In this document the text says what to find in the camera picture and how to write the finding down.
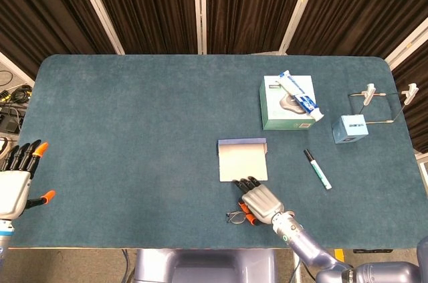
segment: paper card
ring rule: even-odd
[[[267,181],[265,154],[268,151],[265,138],[219,140],[220,181],[253,176]]]

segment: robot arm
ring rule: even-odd
[[[428,283],[428,237],[417,248],[421,269],[408,262],[363,264],[353,269],[321,247],[265,185],[253,177],[248,178],[234,181],[243,191],[243,201],[260,221],[273,225],[277,235],[306,265],[321,269],[316,276],[317,283]]]
[[[25,209],[47,204],[55,196],[55,191],[49,191],[40,198],[27,199],[35,170],[47,149],[47,143],[40,142],[15,146],[0,168],[0,270],[15,231],[12,221]]]

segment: toothpaste tube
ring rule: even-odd
[[[303,91],[301,87],[299,87],[288,70],[278,76],[277,82],[285,89],[286,92],[296,99],[299,105],[311,118],[315,119],[315,121],[319,121],[324,117],[316,103],[307,94],[305,94],[305,91]]]

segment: orange fingertip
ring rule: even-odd
[[[250,214],[251,213],[249,211],[249,208],[248,208],[247,204],[245,204],[243,201],[238,201],[238,205],[240,206],[240,208],[243,210],[243,212],[245,214]]]
[[[51,199],[53,199],[56,195],[56,192],[54,190],[52,191],[48,191],[45,195],[41,196],[41,198],[46,199],[46,203],[49,203],[51,201]]]
[[[41,144],[36,148],[36,150],[33,153],[33,156],[39,156],[40,158],[42,158],[43,154],[46,152],[48,147],[49,147],[48,143]]]
[[[257,222],[257,218],[253,214],[247,214],[245,217],[248,219],[249,223],[252,225],[255,225],[255,223]]]

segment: white clip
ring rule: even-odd
[[[416,87],[416,84],[409,84],[409,89],[407,91],[402,91],[401,94],[406,95],[406,100],[404,100],[404,105],[407,106],[412,102],[419,88]]]
[[[376,91],[375,85],[374,84],[368,84],[367,90],[361,92],[361,94],[364,96],[364,102],[362,104],[364,104],[365,106],[370,104],[370,101],[372,101],[372,98],[373,98],[373,95],[375,94],[375,91]]]

